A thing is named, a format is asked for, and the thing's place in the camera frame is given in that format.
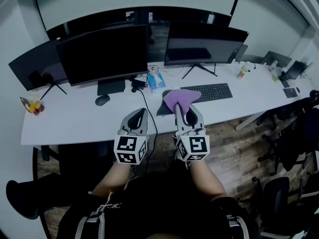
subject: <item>monitor stand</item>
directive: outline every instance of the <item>monitor stand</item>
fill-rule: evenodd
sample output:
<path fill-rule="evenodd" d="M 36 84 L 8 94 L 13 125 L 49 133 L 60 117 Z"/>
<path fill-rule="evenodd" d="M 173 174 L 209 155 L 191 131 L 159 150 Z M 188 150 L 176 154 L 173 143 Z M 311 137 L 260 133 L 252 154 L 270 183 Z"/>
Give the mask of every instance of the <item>monitor stand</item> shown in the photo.
<path fill-rule="evenodd" d="M 190 72 L 195 66 L 197 66 L 197 67 L 199 67 L 200 69 L 203 69 L 203 70 L 207 71 L 208 73 L 211 73 L 212 75 L 215 75 L 216 77 L 218 77 L 218 76 L 215 74 L 216 64 L 215 64 L 214 72 L 209 71 L 207 68 L 203 67 L 203 66 L 200 65 L 200 64 L 194 64 L 194 65 L 192 66 L 192 68 L 184 75 L 184 77 L 183 77 L 182 79 L 184 79 L 184 78 L 186 77 L 186 75 L 189 74 L 189 72 Z"/>
<path fill-rule="evenodd" d="M 114 78 L 98 82 L 98 96 L 124 92 L 125 78 Z"/>
<path fill-rule="evenodd" d="M 57 86 L 64 94 L 66 94 L 66 92 L 63 89 L 61 89 L 61 87 L 59 85 L 57 85 L 56 83 L 52 83 L 50 85 L 50 88 L 48 88 L 48 90 L 44 93 L 44 95 L 40 98 L 40 100 L 42 100 L 42 98 L 45 97 L 46 93 L 48 93 L 53 88 L 53 86 Z"/>

